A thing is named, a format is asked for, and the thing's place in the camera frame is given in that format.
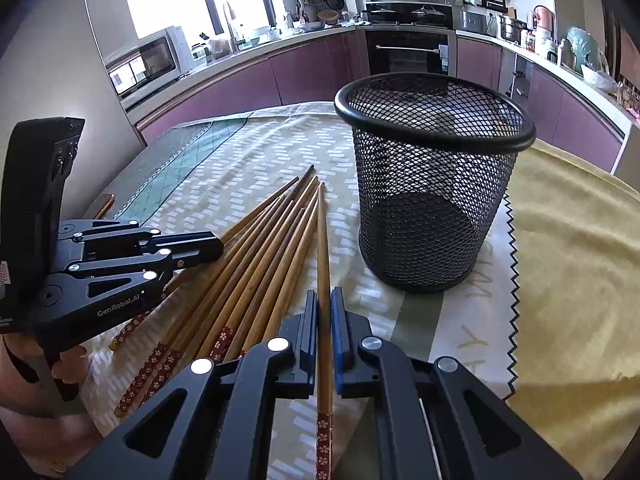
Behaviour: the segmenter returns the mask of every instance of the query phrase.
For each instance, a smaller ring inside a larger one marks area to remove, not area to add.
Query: silver screw
[[[380,348],[382,348],[382,339],[380,339],[379,337],[369,336],[364,338],[360,342],[360,344],[367,350],[379,350]]]
[[[438,368],[443,372],[455,372],[458,369],[458,361],[451,357],[438,359]]]
[[[274,337],[267,343],[267,348],[272,352],[281,352],[283,350],[286,350],[288,346],[289,341],[287,341],[283,337]]]
[[[196,359],[191,363],[191,371],[198,375],[206,374],[212,368],[213,363],[209,359]]]

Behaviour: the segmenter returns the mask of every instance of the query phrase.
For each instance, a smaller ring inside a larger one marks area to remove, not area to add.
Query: oven handle
[[[417,50],[418,52],[432,52],[434,54],[439,54],[439,48],[413,48],[410,46],[380,46],[376,45],[377,50]]]

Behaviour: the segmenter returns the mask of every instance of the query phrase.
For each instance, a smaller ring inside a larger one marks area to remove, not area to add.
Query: metal mesh
[[[343,97],[354,110],[388,123],[389,131],[400,124],[451,136],[516,136],[524,124],[500,96],[429,75],[365,80]],[[438,150],[358,126],[353,139],[366,264],[404,290],[431,292],[459,283],[476,261],[516,153]]]

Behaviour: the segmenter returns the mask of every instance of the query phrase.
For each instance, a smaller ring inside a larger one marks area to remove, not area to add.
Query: basket rim
[[[515,110],[524,120],[520,133],[510,137],[463,137],[448,135],[429,130],[419,130],[400,124],[392,124],[387,121],[375,119],[353,108],[348,101],[349,95],[361,86],[372,81],[398,76],[420,76],[421,78],[450,80],[460,86],[475,88],[497,98],[505,105]],[[529,114],[507,96],[486,88],[485,86],[466,81],[457,77],[443,74],[429,74],[422,72],[389,72],[358,79],[343,86],[335,96],[334,107],[336,113],[353,128],[364,130],[383,139],[395,140],[415,144],[423,148],[447,150],[450,152],[464,152],[475,155],[505,155],[526,150],[536,140],[536,126]]]

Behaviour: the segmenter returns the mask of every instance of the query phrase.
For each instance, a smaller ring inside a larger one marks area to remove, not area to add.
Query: basket base
[[[468,267],[456,272],[453,278],[449,277],[451,272],[446,281],[439,280],[434,274],[443,274],[442,267],[447,265],[447,260],[451,261],[452,256],[460,253],[461,238],[467,243],[477,240],[478,233],[471,220],[455,204],[426,192],[406,192],[388,197],[376,205],[371,215],[375,218],[377,209],[386,212],[402,210],[407,201],[414,205],[412,214],[394,219],[390,232],[385,232],[382,239],[378,240],[375,258],[370,258],[364,250],[361,220],[358,244],[365,264],[380,281],[407,292],[439,292],[459,284],[476,264],[477,252]],[[479,250],[479,244],[472,242],[470,245],[477,245]],[[398,247],[403,246],[407,250],[398,251]],[[420,247],[418,253],[410,250],[416,246]],[[409,276],[402,276],[406,272],[394,272],[394,269],[407,266],[413,269]]]

